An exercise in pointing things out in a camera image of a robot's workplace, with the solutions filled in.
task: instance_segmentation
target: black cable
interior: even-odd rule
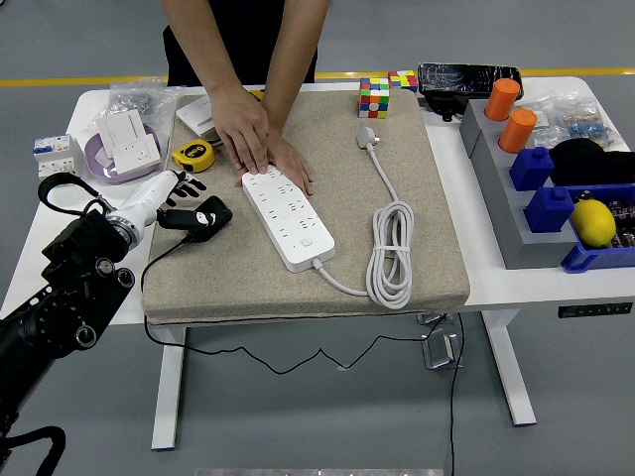
[[[90,211],[90,208],[92,207],[92,205],[99,205],[101,206],[101,214],[105,215],[108,212],[108,209],[106,208],[106,204],[99,198],[94,198],[93,200],[91,200],[89,203],[86,204],[86,206],[83,208],[83,211],[81,212],[82,215],[86,215],[88,214],[88,212]]]
[[[84,214],[83,211],[67,210],[49,202],[49,193],[51,192],[51,190],[53,190],[56,186],[65,184],[78,185],[95,198],[100,198],[99,192],[88,183],[83,181],[80,177],[68,172],[59,172],[57,174],[46,177],[40,182],[40,185],[38,185],[38,199],[42,204],[53,211],[65,213],[67,215],[82,216]]]
[[[145,284],[145,280],[146,280],[146,273],[148,272],[148,270],[155,264],[157,263],[159,260],[165,258],[166,256],[168,256],[170,253],[172,253],[173,251],[175,251],[177,248],[181,247],[182,245],[185,245],[186,243],[188,243],[188,241],[191,240],[191,236],[188,235],[186,236],[183,240],[181,240],[179,243],[177,243],[175,246],[173,246],[172,248],[170,248],[168,251],[162,253],[161,255],[159,255],[157,258],[155,258],[154,260],[152,260],[150,263],[148,263],[148,266],[146,266],[146,268],[143,270],[142,274],[141,274],[141,292],[143,292],[143,288],[144,288],[144,284]],[[440,318],[437,320],[437,322],[435,323],[435,325],[433,326],[432,330],[430,331],[430,333],[428,334],[428,336],[426,337],[422,337],[419,339],[415,339],[415,338],[402,338],[402,337],[389,337],[387,335],[378,335],[377,337],[375,337],[375,339],[372,341],[372,343],[366,348],[366,350],[364,350],[352,363],[348,364],[348,365],[344,365],[342,363],[340,363],[337,359],[335,359],[334,357],[331,357],[330,355],[328,355],[326,352],[324,352],[324,350],[320,347],[316,353],[314,355],[312,355],[311,357],[306,358],[305,360],[297,363],[296,365],[294,365],[293,367],[290,367],[287,370],[276,370],[274,369],[269,363],[267,363],[266,361],[264,361],[263,359],[261,359],[260,357],[257,357],[256,355],[252,354],[247,348],[245,348],[244,346],[239,346],[239,347],[235,347],[233,349],[220,349],[220,350],[202,350],[202,349],[198,349],[197,347],[192,347],[190,345],[187,344],[181,344],[181,343],[177,343],[177,342],[163,342],[159,339],[157,339],[156,337],[154,337],[151,333],[150,333],[150,329],[148,327],[148,315],[144,313],[143,316],[143,323],[144,323],[144,330],[146,332],[146,335],[148,336],[148,338],[150,340],[152,340],[153,342],[155,342],[156,344],[159,345],[167,345],[167,346],[171,346],[171,347],[180,347],[186,350],[190,350],[191,352],[195,352],[197,354],[202,354],[202,355],[220,355],[220,354],[232,354],[234,352],[238,352],[238,351],[242,351],[245,354],[247,354],[249,357],[251,357],[252,359],[256,360],[257,362],[260,362],[261,364],[263,364],[265,367],[267,367],[269,370],[271,370],[274,374],[276,375],[285,375],[285,374],[289,374],[290,372],[293,372],[294,370],[296,370],[298,367],[306,364],[307,362],[312,361],[313,359],[315,359],[316,357],[318,357],[320,354],[323,355],[324,357],[326,357],[328,360],[330,360],[331,362],[333,362],[334,364],[336,364],[337,366],[339,366],[341,369],[343,370],[348,370],[350,369],[353,365],[355,365],[357,362],[359,362],[362,357],[364,355],[366,355],[370,349],[373,348],[373,346],[377,343],[377,341],[379,339],[385,339],[385,340],[394,340],[394,341],[407,341],[407,342],[425,342],[426,340],[428,340],[429,336],[432,334],[432,332],[437,328],[437,326],[441,323],[442,320],[444,320],[445,318]]]
[[[144,282],[145,282],[146,273],[150,269],[150,267],[152,265],[154,265],[155,263],[157,263],[162,258],[166,257],[167,255],[169,255],[170,253],[175,251],[180,246],[186,244],[190,240],[190,238],[191,237],[188,235],[186,238],[181,240],[179,243],[177,243],[175,246],[170,248],[168,251],[166,251],[165,253],[159,255],[157,258],[155,258],[150,263],[148,263],[148,266],[143,270],[143,273],[141,275],[141,291],[142,292],[143,292],[143,288],[144,288]],[[460,359],[461,359],[461,357],[463,355],[463,348],[465,346],[465,335],[464,335],[464,331],[463,331],[463,320],[461,318],[460,312],[458,312],[457,314],[458,314],[458,322],[460,324],[460,349],[458,351],[458,358],[455,361],[456,365],[454,367],[454,372],[453,372],[453,375],[452,375],[452,382],[451,382],[450,391],[449,391],[449,444],[450,444],[450,453],[451,453],[451,476],[454,476],[454,460],[455,460],[455,455],[454,455],[454,385],[456,383],[456,375],[458,373],[458,366],[460,364]],[[343,370],[348,370],[352,366],[354,366],[357,362],[359,362],[374,347],[374,345],[380,339],[393,340],[393,341],[406,341],[406,342],[425,342],[432,335],[433,331],[437,328],[437,326],[443,320],[446,319],[446,317],[447,317],[447,314],[445,314],[442,318],[438,319],[437,322],[435,322],[435,325],[433,326],[433,328],[428,333],[428,335],[425,336],[425,337],[422,337],[422,338],[416,339],[416,338],[390,337],[390,336],[387,336],[387,335],[378,335],[377,337],[375,337],[375,339],[372,341],[372,343],[366,348],[366,350],[364,350],[361,354],[359,354],[359,356],[348,365],[344,365],[344,364],[340,363],[337,359],[335,359],[334,357],[331,357],[326,352],[324,352],[324,350],[320,347],[316,351],[316,353],[314,353],[311,357],[308,357],[305,360],[302,360],[301,362],[297,363],[293,367],[290,367],[289,369],[283,370],[283,371],[274,369],[269,363],[267,363],[266,361],[264,361],[260,357],[257,357],[256,355],[252,354],[249,350],[247,350],[242,345],[239,346],[239,347],[235,347],[233,349],[220,349],[220,350],[215,350],[215,351],[209,351],[209,350],[203,350],[203,349],[199,349],[197,347],[192,347],[190,345],[181,344],[181,343],[177,343],[177,342],[163,342],[163,341],[157,339],[156,337],[154,337],[150,333],[150,329],[148,327],[148,315],[145,314],[145,313],[144,313],[144,316],[143,316],[143,320],[144,320],[144,330],[146,332],[146,335],[148,336],[148,338],[150,340],[152,340],[156,344],[167,345],[167,346],[171,346],[171,347],[180,347],[180,348],[183,348],[183,349],[186,349],[186,350],[190,350],[191,352],[195,352],[195,353],[202,354],[202,355],[210,355],[210,356],[211,355],[220,355],[220,354],[231,354],[231,353],[234,353],[234,352],[242,351],[245,354],[247,354],[249,357],[251,357],[252,359],[256,360],[257,362],[260,362],[261,364],[263,364],[265,367],[267,367],[274,374],[276,374],[276,375],[285,375],[285,374],[289,374],[290,372],[293,372],[294,370],[296,370],[300,366],[306,364],[307,362],[312,361],[313,359],[318,357],[320,354],[323,355],[324,357],[326,357],[328,360],[330,360],[334,364],[336,364],[339,368],[341,368]]]
[[[19,436],[6,437],[0,440],[0,448],[11,449],[44,438],[51,439],[51,449],[47,457],[42,461],[36,476],[51,476],[58,466],[60,458],[62,458],[62,454],[66,448],[66,435],[64,430],[58,426],[45,426]]]
[[[460,364],[460,358],[463,355],[463,347],[465,346],[465,333],[463,332],[463,319],[458,314],[458,322],[460,324],[460,350],[458,351],[458,358],[456,359],[456,366],[454,367],[454,374],[452,375],[452,384],[449,388],[449,448],[451,452],[451,476],[454,476],[454,384],[456,383],[456,374],[458,373],[458,365]]]

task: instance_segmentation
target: yellow tape measure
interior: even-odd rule
[[[249,89],[249,92],[251,92],[259,102],[262,102],[263,97],[265,97],[264,89]]]
[[[176,149],[172,158],[186,172],[202,172],[214,163],[214,150],[203,139],[196,139]]]

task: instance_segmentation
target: table leg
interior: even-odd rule
[[[507,325],[520,309],[485,310],[481,314],[492,346],[507,405],[515,425],[535,424],[536,417],[509,339]]]
[[[153,332],[163,342],[186,343],[185,327],[153,329]],[[184,350],[183,347],[170,345],[164,346],[163,349],[155,427],[152,435],[152,449],[155,451],[175,449]]]

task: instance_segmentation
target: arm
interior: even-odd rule
[[[236,169],[267,170],[267,113],[240,84],[206,0],[162,0],[168,23],[213,108],[216,132]]]
[[[269,120],[267,155],[306,194],[313,193],[311,168],[282,138],[282,131],[318,47],[328,0],[287,0],[269,67],[263,106]]]

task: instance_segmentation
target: white power strip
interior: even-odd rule
[[[313,267],[335,255],[335,242],[303,192],[280,170],[245,174],[243,189],[260,217],[280,257],[292,273]]]

